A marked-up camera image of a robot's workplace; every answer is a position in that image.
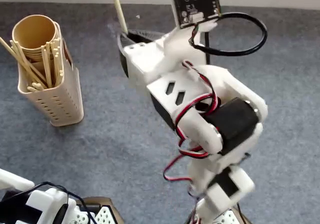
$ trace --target black wire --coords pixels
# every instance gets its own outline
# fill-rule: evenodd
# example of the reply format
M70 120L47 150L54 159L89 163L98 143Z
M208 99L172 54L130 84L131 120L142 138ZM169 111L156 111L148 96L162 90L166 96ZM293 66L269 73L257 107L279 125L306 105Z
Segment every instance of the black wire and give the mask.
M204 45L206 46L206 47L210 47L210 39L209 39L209 32L205 32L204 33ZM207 65L210 65L210 54L209 53L206 53L205 54L206 56L205 56L205 61L206 61L206 63L207 63Z
M242 18L242 19L246 19L248 21L251 21L252 23L254 23L256 26L258 26L261 31L262 31L262 38L261 41L249 48L249 49L245 49L245 50L237 50L237 51L224 51L224 50L219 50L219 49L215 49L215 48L210 48L209 46L203 47L201 45L197 45L195 44L194 38L195 35L198 31L198 24L194 27L192 36L189 40L190 45L198 50L201 50L202 52L206 53L206 54L211 54L211 55L216 55L216 56L228 56L228 57L235 57L235 56L245 56L245 55L249 55L252 54L254 52L257 52L259 49L261 49L264 44L266 43L266 40L268 38L268 30L267 27L265 26L265 24L260 21L259 19L247 14L247 13L240 13L240 12L230 12L230 13L222 13L219 18L217 19L217 22L223 19L227 19L227 18Z
M237 203L237 204L236 204L236 206L238 207L238 211L239 211L239 214L240 214L240 217L241 217L241 219L242 219L243 223L244 223L244 224L247 224L247 222L246 222L246 220L245 220L244 216L242 215L241 208L240 208L240 204L239 204L239 203Z
M77 198L77 199L79 199L79 201L81 202L81 204L83 205L85 211L86 211L87 214L88 214L88 218L89 218L89 222L88 222L88 223L90 224L90 219L91 219L94 224L97 224L97 222L95 221L95 219L93 218L93 216L91 216L90 210L89 210L88 207L86 206L86 203L84 202L84 200L83 200L81 197L79 197L78 195L76 195L76 194L74 194L74 193L72 193L72 192L69 192L65 187L63 187L63 186L61 186L61 185L53 184L53 183L51 183L51 182L39 183L39 184L37 184L36 186L34 186L33 188L30 188L30 189L28 189L28 190L26 190L26 191L23 191L23 192L21 192L21 193L18 193L18 194L16 194L16 195L13 195L13 196L7 198L7 199L2 200L2 201L0 202L0 204L6 203L6 202L8 202L8 201L10 201L10 200L12 200L12 199L18 198L18 197L20 197L20 196L27 195L27 194L29 194L29 193L31 193L31 192L39 189L40 187L43 187L43 186L46 186L46 185L55 187L55 188L57 188L57 189L65 192L65 193L67 194L68 200L69 200L69 195L70 195L70 196L73 196L73 197L75 197L75 198Z

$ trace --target carpet floor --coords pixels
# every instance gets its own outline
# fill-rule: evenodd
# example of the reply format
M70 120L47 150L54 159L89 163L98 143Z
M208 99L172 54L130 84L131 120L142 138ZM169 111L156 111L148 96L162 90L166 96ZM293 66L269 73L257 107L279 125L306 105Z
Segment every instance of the carpet floor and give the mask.
M168 32L168 5L124 5L130 28ZM264 133L242 164L256 190L242 202L254 224L317 223L320 211L320 11L225 7L248 12L269 29L267 44L246 57L212 57L263 97ZM120 27L108 4L0 3L0 36L29 14L62 28L80 71L85 117L55 128L17 91L18 69L0 48L0 167L35 183L52 181L82 197L106 196L129 224L181 224L194 202L186 183L162 170L177 153L175 134L129 86L119 60ZM210 35L223 49L253 45L251 24L225 20ZM186 171L186 161L175 172Z

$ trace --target bamboo skewer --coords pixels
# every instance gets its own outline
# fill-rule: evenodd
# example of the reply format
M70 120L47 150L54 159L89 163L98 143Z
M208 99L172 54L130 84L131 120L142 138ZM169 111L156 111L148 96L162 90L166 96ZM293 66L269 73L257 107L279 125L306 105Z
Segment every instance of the bamboo skewer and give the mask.
M30 92L38 92L37 89L30 87L30 86L27 87L27 90L29 90Z
M13 46L13 45L16 46L17 51L18 51L17 55L20 55L20 57L22 58L23 62L24 62L27 66L29 66L30 69L31 69L33 72L35 72L36 75L38 75L38 77L40 77L40 78L43 80L43 82L47 82L47 80L46 80L45 77L42 75L42 73L40 73L39 70L37 70L37 69L33 66L33 64L31 64L31 63L27 60L27 58L26 58L24 52L22 51L21 46L19 45L19 43L18 43L18 42L13 42L12 40L11 40L10 42L11 42L12 46Z
M41 53L42 53L42 59L43 59L43 66L44 66L44 72L45 72L45 77L46 82L48 84L48 88L52 88L52 80L51 80L51 70L50 70L50 65L49 65L49 59L48 59L48 52L44 48L45 46L41 46Z
M56 41L54 40L51 44L51 50L52 50L52 54L54 55L53 56L53 67L54 67L54 78L55 78L55 82L57 82L57 78L58 78L58 75L59 75L59 68L58 68L58 59L56 57L56 52L57 52L57 45L56 45Z
M15 48L16 54L22 58L22 61L25 64L25 66L27 67L27 69L30 71L30 73L33 74L33 75L31 75L31 78L34 79L33 81L36 81L36 82L40 83L43 87L46 87L46 85L38 78L38 76L44 82L46 81L45 77L27 60L27 58L25 57L25 54L24 54L21 46L19 45L19 43L18 42L14 42L12 40L10 40L10 43Z
M32 83L33 88L37 89L38 91L44 91L44 88L42 87L42 85L40 83Z
M35 79L39 83L43 84L41 80L32 72L30 68L22 61L22 59L10 48L10 46L0 37L0 43L5 47L5 49L17 60L19 65L25 69L27 74L30 75L31 78Z

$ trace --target humanoid robot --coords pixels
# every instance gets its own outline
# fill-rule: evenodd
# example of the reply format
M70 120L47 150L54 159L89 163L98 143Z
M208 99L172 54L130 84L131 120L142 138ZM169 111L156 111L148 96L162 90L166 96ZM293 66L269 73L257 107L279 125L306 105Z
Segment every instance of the humanoid robot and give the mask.
M169 163L163 176L171 182L190 182L189 194L196 205L186 224L239 223L230 208L254 189L239 163L256 145L268 107L228 70L210 65L209 55L256 52L267 39L266 27L245 13L221 13L219 0L172 0L177 24L172 32L128 30L120 2L114 1L122 27L117 44L123 70L179 137L180 155ZM263 32L260 43L241 51L210 48L208 32L224 18L244 18L256 24ZM200 44L201 33L205 33L205 45ZM188 176L167 176L182 157L191 157ZM39 191L44 185L51 188ZM0 223L118 223L110 206L88 207L60 185L35 186L0 170L0 189L5 188L15 191L7 192L0 202ZM70 196L79 199L80 205Z

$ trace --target perforated container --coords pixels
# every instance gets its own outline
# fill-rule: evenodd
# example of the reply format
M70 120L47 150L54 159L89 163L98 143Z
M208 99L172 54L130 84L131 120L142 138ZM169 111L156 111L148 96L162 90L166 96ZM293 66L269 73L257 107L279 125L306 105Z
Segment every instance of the perforated container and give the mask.
M63 44L60 46L60 52L64 53ZM78 123L84 117L79 71L73 63L69 64L64 55L61 55L61 59L64 73L61 84L38 92L27 90L26 73L18 65L18 91L44 113L56 127Z

